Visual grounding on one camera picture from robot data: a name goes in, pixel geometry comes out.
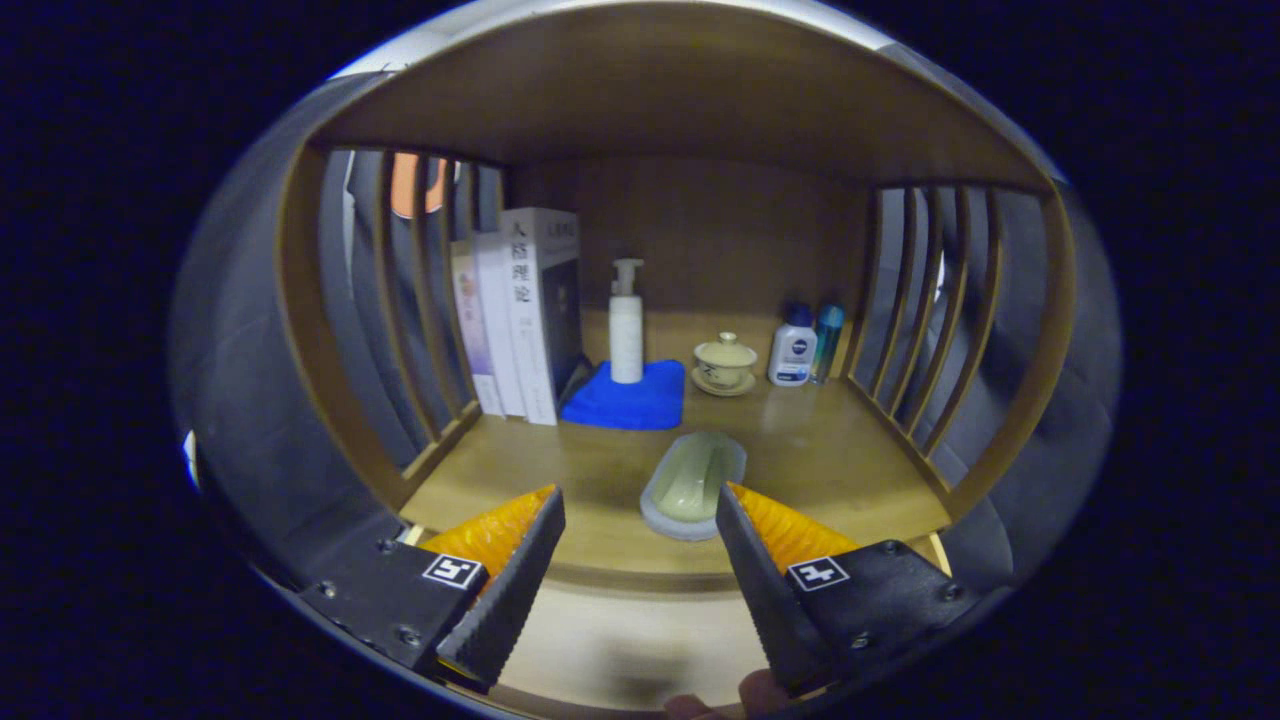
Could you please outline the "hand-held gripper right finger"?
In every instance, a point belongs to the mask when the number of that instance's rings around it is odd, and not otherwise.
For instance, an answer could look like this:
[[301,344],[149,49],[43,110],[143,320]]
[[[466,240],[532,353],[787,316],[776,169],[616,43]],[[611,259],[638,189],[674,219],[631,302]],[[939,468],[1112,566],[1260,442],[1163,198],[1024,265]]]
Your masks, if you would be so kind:
[[813,518],[724,483],[719,536],[776,680],[791,696],[863,688],[982,615],[986,597],[908,543],[859,546]]

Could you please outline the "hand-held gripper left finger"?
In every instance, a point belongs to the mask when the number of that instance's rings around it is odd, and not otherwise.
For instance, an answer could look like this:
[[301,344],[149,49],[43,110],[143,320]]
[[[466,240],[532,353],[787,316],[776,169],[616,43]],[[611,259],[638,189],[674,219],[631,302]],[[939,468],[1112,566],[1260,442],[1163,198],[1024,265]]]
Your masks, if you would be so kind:
[[433,682],[493,688],[564,530],[556,484],[417,544],[366,541],[301,598],[360,644]]

